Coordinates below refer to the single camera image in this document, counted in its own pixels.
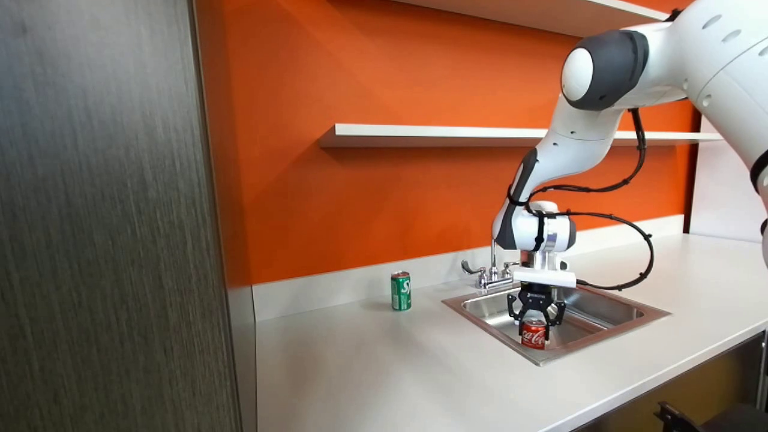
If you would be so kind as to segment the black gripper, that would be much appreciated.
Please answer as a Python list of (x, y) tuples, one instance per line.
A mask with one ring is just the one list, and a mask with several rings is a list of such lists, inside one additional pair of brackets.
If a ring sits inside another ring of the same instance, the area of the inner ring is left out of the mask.
[(506, 309), (523, 325), (529, 319), (543, 319), (547, 325), (564, 321), (566, 303), (555, 298), (549, 285), (523, 283), (516, 292), (506, 294)]

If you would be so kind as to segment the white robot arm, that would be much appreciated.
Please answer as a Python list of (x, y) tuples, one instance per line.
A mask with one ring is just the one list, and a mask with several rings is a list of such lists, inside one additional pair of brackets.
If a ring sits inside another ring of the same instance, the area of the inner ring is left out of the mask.
[(536, 197), (598, 166), (621, 115), (682, 99), (736, 151), (768, 203), (768, 0), (693, 0), (666, 21), (591, 36), (564, 60), (549, 130), (523, 155), (495, 221), (500, 247), (532, 257), (514, 273), (520, 291), (508, 313), (518, 323), (560, 323), (555, 292), (577, 283), (547, 263), (574, 245), (574, 223)]

